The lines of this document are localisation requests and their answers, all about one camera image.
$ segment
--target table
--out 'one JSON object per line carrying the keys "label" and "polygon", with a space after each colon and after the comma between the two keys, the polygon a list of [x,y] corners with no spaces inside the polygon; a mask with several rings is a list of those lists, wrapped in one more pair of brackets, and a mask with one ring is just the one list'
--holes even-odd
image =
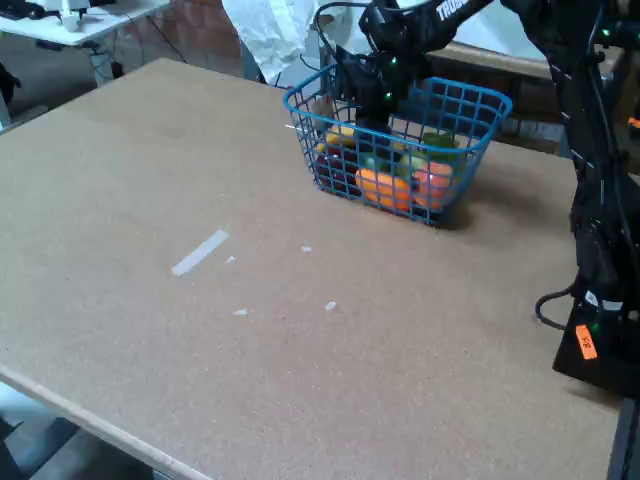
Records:
{"label": "table", "polygon": [[494,143],[433,229],[315,189],[281,95],[162,60],[0,139],[0,380],[177,479],[605,478],[533,317],[571,162]]}
{"label": "table", "polygon": [[[603,84],[605,86],[605,107],[613,111],[618,102],[623,102],[620,93],[623,88],[625,79],[629,75],[631,68],[631,60],[633,53],[631,51],[625,53],[624,50],[617,47],[602,48],[596,45],[596,51],[604,52],[605,59],[600,64],[600,72],[602,74]],[[562,123],[558,116],[555,103],[549,104],[548,112],[541,115],[540,106],[534,106],[534,112],[528,111],[526,108],[518,107],[521,85],[523,80],[534,83],[548,84],[551,81],[551,73],[549,72],[549,64],[546,60],[537,60],[530,58],[515,57],[504,55],[502,53],[485,50],[482,48],[465,45],[462,43],[451,42],[442,50],[430,52],[429,56],[434,59],[440,59],[445,62],[453,62],[457,64],[469,65],[476,70],[500,72],[506,74],[510,79],[506,90],[502,88],[503,93],[507,94],[516,105],[512,118],[515,117],[518,122],[522,120],[543,120],[547,123],[557,124],[557,129]],[[516,134],[520,131],[520,125],[516,128]],[[564,157],[570,158],[570,148],[568,139],[562,129],[560,148],[556,152]]]}
{"label": "table", "polygon": [[[69,47],[82,47],[87,42],[94,42],[89,53],[89,60],[95,72],[98,86],[113,78],[111,73],[111,51],[104,45],[104,38],[114,30],[128,23],[165,10],[171,6],[171,0],[118,0],[117,4],[90,8],[83,16],[80,30],[69,32],[56,17],[45,17],[41,20],[9,20],[0,17],[0,32],[13,33],[36,40],[58,43]],[[0,132],[11,124],[8,110],[0,96]]]}

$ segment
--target blue wire basket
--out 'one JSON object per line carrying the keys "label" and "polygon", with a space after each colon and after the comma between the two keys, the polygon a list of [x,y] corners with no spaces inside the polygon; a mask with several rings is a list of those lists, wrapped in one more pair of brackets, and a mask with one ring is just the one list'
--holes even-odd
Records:
{"label": "blue wire basket", "polygon": [[355,125],[358,105],[335,98],[338,82],[331,65],[284,97],[314,182],[430,225],[467,190],[512,107],[500,92],[433,77],[411,87],[382,133]]}

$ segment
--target white tape piece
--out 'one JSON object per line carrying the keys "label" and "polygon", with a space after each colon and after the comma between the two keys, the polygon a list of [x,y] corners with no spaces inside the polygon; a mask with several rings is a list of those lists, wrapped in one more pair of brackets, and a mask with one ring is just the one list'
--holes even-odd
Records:
{"label": "white tape piece", "polygon": [[[598,298],[590,290],[587,290],[587,294],[584,296],[584,299],[594,307],[598,307]],[[603,300],[602,308],[608,310],[609,312],[619,312],[620,310],[622,310],[622,302],[611,302],[609,300]]]}
{"label": "white tape piece", "polygon": [[216,233],[202,242],[200,246],[193,252],[184,257],[180,263],[178,263],[171,269],[171,271],[178,277],[184,275],[193,267],[198,265],[202,260],[204,260],[207,255],[209,255],[216,248],[222,245],[222,242],[224,242],[227,238],[229,238],[229,234],[227,232],[225,232],[224,230],[218,230]]}

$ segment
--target toy fruit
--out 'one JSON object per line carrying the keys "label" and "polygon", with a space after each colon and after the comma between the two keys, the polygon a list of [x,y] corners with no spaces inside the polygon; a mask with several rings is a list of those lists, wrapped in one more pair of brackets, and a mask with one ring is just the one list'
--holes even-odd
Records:
{"label": "toy fruit", "polygon": [[413,180],[418,183],[413,201],[421,207],[440,209],[453,194],[453,168],[446,163],[431,162],[429,167],[414,172]]}
{"label": "toy fruit", "polygon": [[375,170],[376,172],[391,171],[391,162],[389,160],[378,158],[373,153],[362,153],[358,160],[358,163],[362,168]]}
{"label": "toy fruit", "polygon": [[423,168],[427,168],[428,158],[425,154],[413,151],[405,153],[396,164],[396,175],[405,182],[411,182],[411,175]]}
{"label": "toy fruit", "polygon": [[[355,130],[352,127],[344,127],[334,124],[327,132],[326,143],[328,145],[343,145],[348,148],[353,148],[356,146],[356,139],[354,135]],[[326,149],[327,145],[325,143],[319,143],[316,146],[316,151],[318,153],[324,153]]]}
{"label": "toy fruit", "polygon": [[356,184],[369,201],[387,208],[409,211],[409,184],[403,179],[361,168],[356,172]]}
{"label": "toy fruit", "polygon": [[[450,133],[433,133],[426,132],[422,135],[422,143],[431,147],[438,148],[458,148],[460,143],[453,139],[453,134]],[[458,161],[458,154],[455,153],[441,153],[429,151],[431,160],[435,160],[440,163],[447,163],[454,167],[456,170],[461,168],[461,161]]]}
{"label": "toy fruit", "polygon": [[358,170],[356,164],[345,162],[345,168],[343,169],[341,157],[337,155],[318,155],[313,162],[313,169],[321,186],[328,187],[336,192],[348,191],[351,195],[360,196],[360,190],[355,186],[354,173]]}

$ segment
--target orange toy fruit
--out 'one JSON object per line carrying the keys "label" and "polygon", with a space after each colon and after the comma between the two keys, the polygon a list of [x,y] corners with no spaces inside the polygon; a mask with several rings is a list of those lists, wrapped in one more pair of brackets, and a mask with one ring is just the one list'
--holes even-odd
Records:
{"label": "orange toy fruit", "polygon": [[356,172],[356,185],[368,200],[391,208],[409,211],[409,184],[399,177],[368,168]]}
{"label": "orange toy fruit", "polygon": [[413,179],[418,182],[418,191],[413,200],[421,207],[440,209],[451,198],[453,181],[453,168],[446,163],[430,162],[413,174]]}

